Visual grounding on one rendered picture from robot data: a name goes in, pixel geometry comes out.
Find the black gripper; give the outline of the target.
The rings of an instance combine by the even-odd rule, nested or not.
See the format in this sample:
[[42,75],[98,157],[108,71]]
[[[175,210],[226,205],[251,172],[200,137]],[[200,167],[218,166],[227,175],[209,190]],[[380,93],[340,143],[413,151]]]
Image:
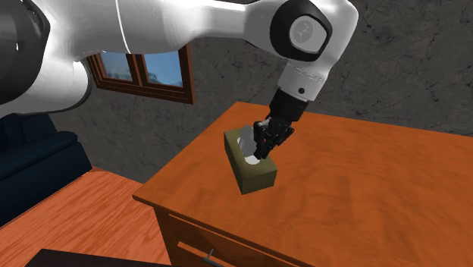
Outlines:
[[294,132],[290,125],[302,117],[308,105],[308,101],[302,101],[278,89],[269,105],[267,119],[253,124],[256,143],[253,155],[257,159],[266,159],[275,146],[285,142]]

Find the olive green tissue box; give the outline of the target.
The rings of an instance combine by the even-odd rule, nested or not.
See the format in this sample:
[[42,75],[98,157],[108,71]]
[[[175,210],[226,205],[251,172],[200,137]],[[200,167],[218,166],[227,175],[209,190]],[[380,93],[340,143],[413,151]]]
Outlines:
[[257,159],[253,155],[245,157],[239,146],[241,130],[224,133],[224,148],[237,185],[244,195],[272,187],[277,176],[277,166],[270,156],[266,159]]

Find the orange wooden desk with drawer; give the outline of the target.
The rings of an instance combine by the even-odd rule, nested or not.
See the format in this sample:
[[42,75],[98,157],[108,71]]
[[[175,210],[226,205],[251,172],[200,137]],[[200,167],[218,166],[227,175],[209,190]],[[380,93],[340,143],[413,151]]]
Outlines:
[[224,132],[267,112],[233,104],[134,193],[173,265],[473,267],[473,137],[305,113],[241,194]]

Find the brown framed window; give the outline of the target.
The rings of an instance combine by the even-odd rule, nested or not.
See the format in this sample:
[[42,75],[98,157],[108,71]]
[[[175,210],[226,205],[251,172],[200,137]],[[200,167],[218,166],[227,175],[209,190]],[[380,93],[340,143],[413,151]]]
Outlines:
[[102,52],[87,58],[99,89],[193,104],[190,45],[166,53]]

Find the dark blue sofa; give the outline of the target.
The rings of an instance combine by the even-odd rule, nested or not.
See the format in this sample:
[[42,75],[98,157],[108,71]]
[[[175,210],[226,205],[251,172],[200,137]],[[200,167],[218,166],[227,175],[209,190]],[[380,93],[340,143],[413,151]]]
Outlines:
[[47,114],[0,119],[0,227],[92,169],[77,135]]

